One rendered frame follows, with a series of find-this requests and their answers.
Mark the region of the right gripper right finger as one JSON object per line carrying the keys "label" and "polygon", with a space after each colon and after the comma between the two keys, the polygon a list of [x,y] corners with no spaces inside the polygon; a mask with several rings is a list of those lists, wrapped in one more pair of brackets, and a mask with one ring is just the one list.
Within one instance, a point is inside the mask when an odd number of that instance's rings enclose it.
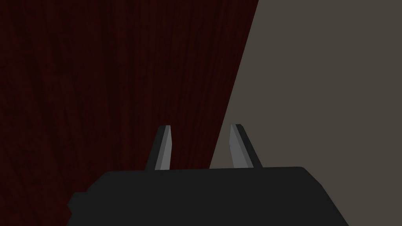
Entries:
{"label": "right gripper right finger", "polygon": [[263,167],[242,125],[230,126],[229,147],[234,168]]}

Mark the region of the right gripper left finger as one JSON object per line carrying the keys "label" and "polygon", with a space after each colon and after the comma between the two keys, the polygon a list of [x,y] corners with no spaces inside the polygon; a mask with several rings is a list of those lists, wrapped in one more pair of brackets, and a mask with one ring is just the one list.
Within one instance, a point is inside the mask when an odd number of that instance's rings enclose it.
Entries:
{"label": "right gripper left finger", "polygon": [[172,152],[172,134],[170,125],[158,128],[150,155],[145,167],[146,171],[169,170]]}

